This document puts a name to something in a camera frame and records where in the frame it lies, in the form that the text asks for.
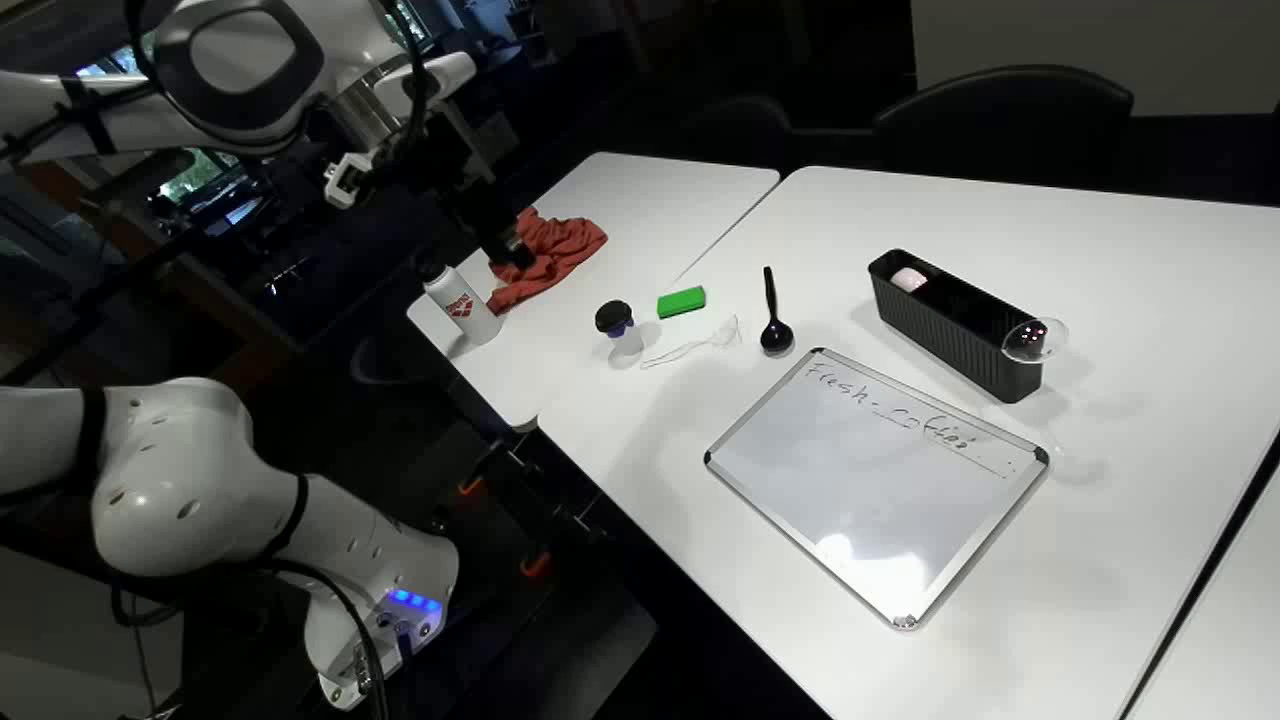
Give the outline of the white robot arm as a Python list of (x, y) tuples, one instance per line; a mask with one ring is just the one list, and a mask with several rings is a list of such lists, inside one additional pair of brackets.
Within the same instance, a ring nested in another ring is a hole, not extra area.
[[(277, 157), (324, 117), (342, 141), (324, 167), (324, 199), (342, 207), (477, 75), (462, 53), (424, 53), (396, 0), (175, 0), (132, 45), (127, 75), (3, 67), (3, 158), (152, 146)], [(320, 473), (260, 458), (250, 414), (218, 378), (6, 388), (0, 436), (3, 497), (80, 481), (94, 554), (125, 576), (286, 573), (308, 592), (302, 654), (338, 712), (385, 706), (386, 674), (446, 624), (454, 544)]]

